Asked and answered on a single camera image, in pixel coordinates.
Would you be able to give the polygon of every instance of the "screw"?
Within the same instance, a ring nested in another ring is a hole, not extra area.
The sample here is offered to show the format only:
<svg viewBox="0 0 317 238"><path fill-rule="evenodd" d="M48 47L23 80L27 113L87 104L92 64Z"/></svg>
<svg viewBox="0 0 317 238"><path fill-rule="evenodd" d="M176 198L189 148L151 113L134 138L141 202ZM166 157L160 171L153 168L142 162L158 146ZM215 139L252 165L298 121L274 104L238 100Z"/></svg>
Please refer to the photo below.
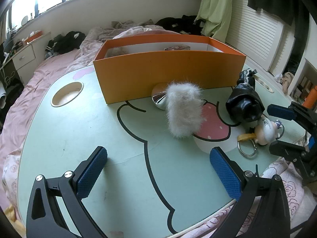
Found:
<svg viewBox="0 0 317 238"><path fill-rule="evenodd" d="M279 175L274 175L274 179L277 180L277 181L280 181L281 177Z"/></svg>
<svg viewBox="0 0 317 238"><path fill-rule="evenodd" d="M73 175L73 172L72 171L67 171L66 173L64 173L64 176L66 177L66 178L69 178L69 177L71 177Z"/></svg>
<svg viewBox="0 0 317 238"><path fill-rule="evenodd" d="M245 171L244 174L245 174L246 177L252 177L253 176L253 173L251 171Z"/></svg>
<svg viewBox="0 0 317 238"><path fill-rule="evenodd" d="M42 175L38 175L36 178L35 178L37 181L40 181L43 179L43 176Z"/></svg>

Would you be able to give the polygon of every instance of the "table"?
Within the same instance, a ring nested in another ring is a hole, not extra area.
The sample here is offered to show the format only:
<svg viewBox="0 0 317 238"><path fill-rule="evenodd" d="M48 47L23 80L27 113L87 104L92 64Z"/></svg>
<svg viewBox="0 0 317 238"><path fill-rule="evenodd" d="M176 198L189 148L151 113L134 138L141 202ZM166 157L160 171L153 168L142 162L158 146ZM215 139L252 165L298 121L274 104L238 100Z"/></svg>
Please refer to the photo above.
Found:
<svg viewBox="0 0 317 238"><path fill-rule="evenodd" d="M82 92L68 104L52 107L54 94L75 80L84 84ZM265 107L290 104L271 88L274 93L256 83ZM277 159L268 146L258 146L252 158L238 152L237 135L248 126L230 126L234 122L225 102L231 92L231 87L204 90L203 98L208 101L204 110L214 131L177 140L167 129L166 112L156 108L151 98L107 105L93 66L64 75L47 91L26 137L18 177L23 222L35 177L58 177L74 170L97 146L107 149L108 162L82 202L108 237L162 238L207 218L231 201L209 162L214 146L220 146L243 170L255 172L258 164L262 173ZM281 140L294 142L304 135L295 122L283 120L283 124ZM244 143L243 149L251 154L251 143ZM62 199L58 203L70 230L79 234Z"/></svg>

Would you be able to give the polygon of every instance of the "white cabinet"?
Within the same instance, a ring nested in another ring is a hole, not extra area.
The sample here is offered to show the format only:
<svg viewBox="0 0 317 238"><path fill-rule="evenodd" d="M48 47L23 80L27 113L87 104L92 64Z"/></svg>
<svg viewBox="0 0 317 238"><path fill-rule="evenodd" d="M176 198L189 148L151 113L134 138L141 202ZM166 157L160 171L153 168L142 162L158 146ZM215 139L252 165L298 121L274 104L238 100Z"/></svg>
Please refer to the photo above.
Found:
<svg viewBox="0 0 317 238"><path fill-rule="evenodd" d="M12 57L14 67L24 85L30 81L36 68L44 61L45 48L50 40L49 32L34 39Z"/></svg>

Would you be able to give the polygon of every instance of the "metal ring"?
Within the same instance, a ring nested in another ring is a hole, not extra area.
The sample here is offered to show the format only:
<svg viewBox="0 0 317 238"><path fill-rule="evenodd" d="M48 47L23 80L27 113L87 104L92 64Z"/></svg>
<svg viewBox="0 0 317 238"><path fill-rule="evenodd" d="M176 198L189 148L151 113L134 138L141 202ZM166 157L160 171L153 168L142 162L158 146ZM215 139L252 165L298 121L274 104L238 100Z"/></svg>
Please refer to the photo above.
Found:
<svg viewBox="0 0 317 238"><path fill-rule="evenodd" d="M256 145L255 145L255 143L254 143L253 140L250 139L250 141L251 141L252 144L253 144L253 150L254 150L254 152L253 152L252 154L250 154L250 155L245 154L245 153L242 151L242 149L240 148L240 141L238 141L238 150L239 150L240 154L243 155L243 156L245 156L245 157L252 157L252 156L254 156L254 155L256 154L256 150L257 150Z"/></svg>

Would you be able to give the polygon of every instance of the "fur ball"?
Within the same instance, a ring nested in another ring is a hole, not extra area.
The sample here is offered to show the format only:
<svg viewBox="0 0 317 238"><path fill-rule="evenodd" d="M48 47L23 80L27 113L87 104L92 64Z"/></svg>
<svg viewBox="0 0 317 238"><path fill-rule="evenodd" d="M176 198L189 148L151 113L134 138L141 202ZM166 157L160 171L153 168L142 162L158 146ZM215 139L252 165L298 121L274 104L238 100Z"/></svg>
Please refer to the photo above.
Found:
<svg viewBox="0 0 317 238"><path fill-rule="evenodd" d="M172 83L166 90L167 119L177 138L198 132L203 121L201 90L191 83Z"/></svg>

